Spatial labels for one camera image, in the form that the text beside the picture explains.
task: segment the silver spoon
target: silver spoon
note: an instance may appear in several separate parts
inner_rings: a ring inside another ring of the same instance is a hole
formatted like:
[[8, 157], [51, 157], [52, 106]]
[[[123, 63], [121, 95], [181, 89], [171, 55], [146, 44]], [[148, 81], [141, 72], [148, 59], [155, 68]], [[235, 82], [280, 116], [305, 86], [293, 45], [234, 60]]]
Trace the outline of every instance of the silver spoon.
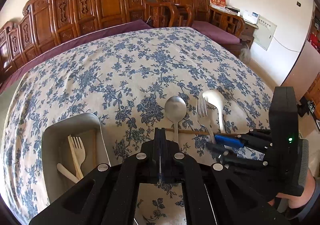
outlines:
[[174, 142], [179, 144], [178, 123], [187, 113], [187, 106], [181, 97], [170, 97], [164, 105], [165, 116], [174, 124]]

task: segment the metal screw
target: metal screw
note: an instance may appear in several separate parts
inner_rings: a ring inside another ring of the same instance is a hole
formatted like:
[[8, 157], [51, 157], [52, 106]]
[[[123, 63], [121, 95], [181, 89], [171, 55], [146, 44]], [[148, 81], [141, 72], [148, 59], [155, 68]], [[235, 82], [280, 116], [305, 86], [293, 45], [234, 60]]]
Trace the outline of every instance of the metal screw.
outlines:
[[174, 154], [175, 159], [183, 159], [184, 158], [184, 154], [181, 152], [175, 153]]
[[107, 164], [102, 163], [102, 164], [99, 164], [98, 171], [104, 172], [104, 171], [108, 170], [108, 168], [109, 168], [109, 166]]
[[139, 160], [145, 159], [147, 155], [144, 152], [137, 153], [137, 158]]
[[223, 169], [223, 165], [219, 163], [215, 163], [213, 165], [213, 169], [215, 169], [216, 171], [221, 171]]

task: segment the blue floral tablecloth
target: blue floral tablecloth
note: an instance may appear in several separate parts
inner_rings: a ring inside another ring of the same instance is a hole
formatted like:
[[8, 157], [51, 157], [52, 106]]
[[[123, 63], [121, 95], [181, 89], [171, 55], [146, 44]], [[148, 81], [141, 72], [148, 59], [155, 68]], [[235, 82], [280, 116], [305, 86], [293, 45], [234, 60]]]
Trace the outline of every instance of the blue floral tablecloth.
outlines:
[[[196, 97], [216, 89], [225, 98], [226, 132], [268, 128], [271, 90], [217, 43], [191, 28], [129, 32], [64, 52], [24, 75], [10, 105], [1, 147], [1, 196], [22, 224], [49, 201], [45, 189], [41, 137], [65, 118], [96, 114], [118, 163], [153, 139], [155, 127], [171, 127], [164, 115], [167, 98], [187, 105], [181, 128], [200, 129]], [[213, 131], [219, 131], [218, 120]], [[173, 133], [167, 132], [167, 139]], [[204, 135], [179, 135], [182, 152], [211, 165]], [[263, 155], [244, 148], [242, 157]], [[138, 207], [146, 224], [185, 224], [181, 186], [141, 184]]]

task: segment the wooden cabinet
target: wooden cabinet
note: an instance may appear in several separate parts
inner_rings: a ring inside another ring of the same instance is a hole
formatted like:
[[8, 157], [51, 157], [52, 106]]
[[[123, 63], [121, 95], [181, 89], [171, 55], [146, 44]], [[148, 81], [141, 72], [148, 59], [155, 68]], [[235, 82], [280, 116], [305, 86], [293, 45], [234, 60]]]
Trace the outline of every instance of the wooden cabinet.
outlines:
[[306, 92], [305, 97], [314, 102], [316, 106], [314, 114], [320, 119], [320, 72]]
[[244, 21], [245, 25], [244, 25], [244, 29], [241, 32], [239, 39], [246, 42], [248, 47], [251, 48], [253, 40], [254, 40], [254, 36], [253, 36], [253, 32], [255, 29], [258, 29], [258, 26], [251, 24], [249, 22]]

